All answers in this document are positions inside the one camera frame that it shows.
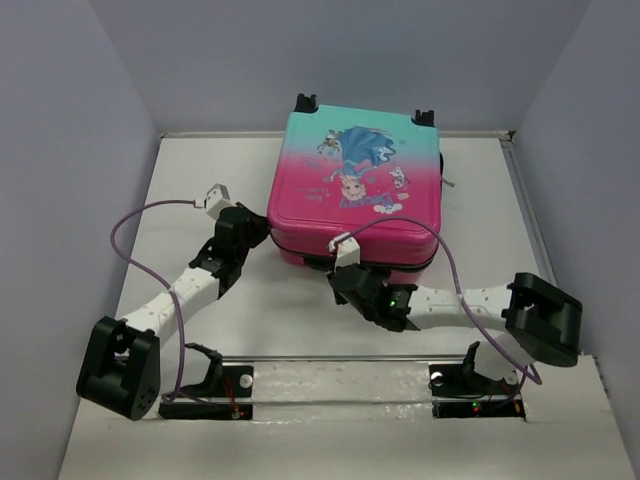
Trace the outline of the pink teal kids suitcase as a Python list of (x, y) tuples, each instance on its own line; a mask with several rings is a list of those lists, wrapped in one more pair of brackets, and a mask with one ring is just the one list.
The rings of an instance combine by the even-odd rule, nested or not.
[(286, 262), (327, 271), (330, 241), (353, 232), (364, 267), (415, 283), (438, 249), (443, 172), (434, 111), (331, 106), (299, 94), (267, 206), (272, 241)]

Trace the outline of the silver zipper pull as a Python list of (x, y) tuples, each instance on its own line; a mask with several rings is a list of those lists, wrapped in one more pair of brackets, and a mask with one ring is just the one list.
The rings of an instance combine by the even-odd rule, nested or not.
[(449, 181), (444, 177), (441, 177), (441, 183), (445, 186), (448, 186), (450, 188), (455, 188), (456, 184), (455, 182)]

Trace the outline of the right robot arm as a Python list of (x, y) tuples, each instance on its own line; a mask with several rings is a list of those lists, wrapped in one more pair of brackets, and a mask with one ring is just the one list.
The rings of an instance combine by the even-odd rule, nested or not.
[(582, 303), (531, 273), (518, 273), (491, 288), (442, 290), (388, 283), (349, 265), (330, 273), (328, 282), (337, 304), (353, 307), (391, 332), (476, 329), (480, 340), (445, 377), (447, 384), (471, 395), (510, 382), (516, 373), (538, 383), (538, 363), (559, 368), (578, 363)]

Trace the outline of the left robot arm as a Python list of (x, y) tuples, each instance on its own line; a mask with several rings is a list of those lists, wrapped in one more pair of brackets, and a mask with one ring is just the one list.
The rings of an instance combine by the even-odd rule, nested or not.
[[(270, 233), (266, 217), (236, 203), (214, 213), (213, 235), (180, 276), (168, 283), (130, 259), (130, 265), (157, 280), (163, 290), (141, 308), (114, 319), (105, 316), (91, 330), (76, 383), (77, 395), (130, 420), (139, 420), (155, 402), (170, 405), (187, 397), (182, 388), (185, 325), (220, 300), (236, 283), (249, 252)], [(161, 390), (161, 349), (179, 339), (178, 369), (172, 391)]]

